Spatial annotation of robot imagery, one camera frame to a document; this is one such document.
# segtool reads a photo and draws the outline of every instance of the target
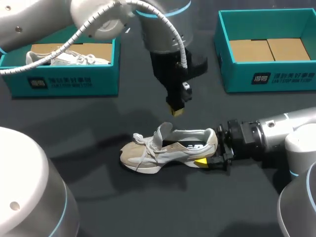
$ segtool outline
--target shoelace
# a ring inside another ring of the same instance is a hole
[[[144,145],[144,146],[146,146],[146,148],[144,149],[144,152],[142,154],[141,160],[140,160],[140,162],[138,163],[138,165],[136,167],[136,170],[138,169],[140,164],[145,159],[145,155],[146,154],[149,154],[152,158],[154,158],[156,160],[156,154],[165,153],[167,151],[167,149],[160,150],[160,149],[157,149],[157,148],[153,147],[153,139],[154,139],[153,136],[150,137],[149,139],[144,139],[143,135],[138,134],[138,133],[134,133],[133,134],[133,138],[134,138],[135,143],[137,145]]]
[[[87,56],[81,55],[78,57],[77,62],[84,62],[86,61],[88,65],[95,63],[95,56],[93,54],[88,54]]]
[[[86,55],[82,55],[82,54],[76,53],[76,52],[71,51],[71,50],[66,50],[65,53],[71,54],[71,55],[77,57],[78,63],[83,63],[84,61],[86,61],[88,65],[91,65],[91,64],[94,64],[96,62],[96,58],[93,54],[88,54],[86,56]]]

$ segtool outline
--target sneaker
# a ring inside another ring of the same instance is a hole
[[[36,62],[39,59],[42,59],[48,55],[50,55],[50,53],[40,54],[40,53],[34,53],[32,51],[29,51],[26,54],[26,64],[28,65],[33,62]],[[88,54],[86,56],[86,55],[82,55],[71,50],[67,50],[66,52],[62,53],[56,58],[51,59],[50,63],[48,63],[47,65],[62,66],[62,65],[101,65],[101,64],[111,64],[111,63],[108,60],[105,60],[102,58],[96,58],[93,54]]]
[[[134,142],[121,149],[120,161],[134,171],[155,174],[170,161],[201,168],[195,161],[215,154],[217,137],[213,129],[171,130],[172,124],[164,122],[152,137],[134,133]]]

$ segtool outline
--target shoe insole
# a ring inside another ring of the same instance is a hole
[[[165,141],[164,140],[162,142],[162,147],[166,147],[177,142],[188,149],[202,148],[206,145],[206,142],[204,141]]]

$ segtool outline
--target teal shoe box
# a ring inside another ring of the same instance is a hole
[[[227,92],[316,90],[314,9],[219,11],[214,44]]]
[[[64,44],[75,32],[76,28],[70,26],[33,45]],[[12,97],[117,95],[119,91],[120,38],[110,41],[95,41],[82,36],[74,44],[74,46],[80,45],[84,45],[87,52],[93,46],[107,46],[109,57],[107,60],[110,64],[39,66],[20,74],[3,76]],[[31,48],[33,49],[33,46],[28,45],[3,55],[0,59],[0,70],[24,66],[26,53]]]

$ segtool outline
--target blue ring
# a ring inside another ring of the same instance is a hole
[[[65,192],[66,192],[66,201],[65,201],[64,211],[63,211],[63,214],[61,215],[60,220],[59,220],[59,222],[57,223],[57,225],[56,225],[55,229],[51,232],[51,234],[50,234],[48,237],[52,237],[52,236],[55,234],[55,232],[56,232],[56,231],[57,231],[57,229],[59,228],[59,226],[60,226],[61,222],[63,221],[64,216],[65,216],[65,213],[66,213],[66,209],[67,209],[67,200],[68,200],[68,197],[67,197],[67,188],[66,188],[66,184],[65,184],[65,182],[64,182],[64,181],[63,181],[63,183],[64,183],[64,186],[65,186]]]
[[[313,167],[313,165],[310,167],[310,169],[308,170],[308,173],[307,173],[306,186],[307,186],[308,197],[310,198],[310,202],[314,208],[314,211],[316,212],[316,205],[315,205],[315,202],[313,200],[313,196],[312,196],[311,188],[310,188],[310,174],[311,174],[312,167]]]
[[[291,170],[290,170],[290,173],[296,177],[298,176],[298,174],[293,173]]]
[[[189,1],[189,3],[188,3],[186,6],[184,6],[183,8],[181,8],[181,9],[179,9],[179,10],[176,10],[176,11],[174,11],[174,12],[166,13],[166,14],[164,14],[164,16],[165,16],[165,17],[170,17],[170,16],[178,15],[178,14],[184,12],[185,10],[187,10],[190,5],[191,5],[191,1]],[[138,10],[136,10],[136,12],[137,12],[139,15],[145,16],[145,17],[148,17],[148,18],[158,18],[158,17],[157,17],[156,15],[154,15],[154,14],[143,13],[143,12],[138,11]]]
[[[4,50],[1,47],[0,47],[0,53],[6,54],[6,52],[4,52]]]

